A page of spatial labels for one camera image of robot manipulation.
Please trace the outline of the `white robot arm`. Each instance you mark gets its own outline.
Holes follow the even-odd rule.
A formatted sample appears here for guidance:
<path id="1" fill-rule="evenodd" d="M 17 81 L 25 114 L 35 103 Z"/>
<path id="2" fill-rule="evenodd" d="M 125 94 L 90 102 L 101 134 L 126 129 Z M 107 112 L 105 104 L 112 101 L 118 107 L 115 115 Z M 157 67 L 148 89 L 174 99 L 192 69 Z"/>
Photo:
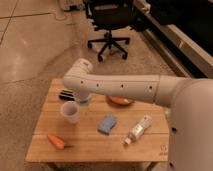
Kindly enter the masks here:
<path id="1" fill-rule="evenodd" d="M 63 85 L 85 101 L 91 93 L 167 107 L 171 111 L 168 171 L 213 171 L 213 79 L 167 75 L 95 75 L 80 58 Z"/>

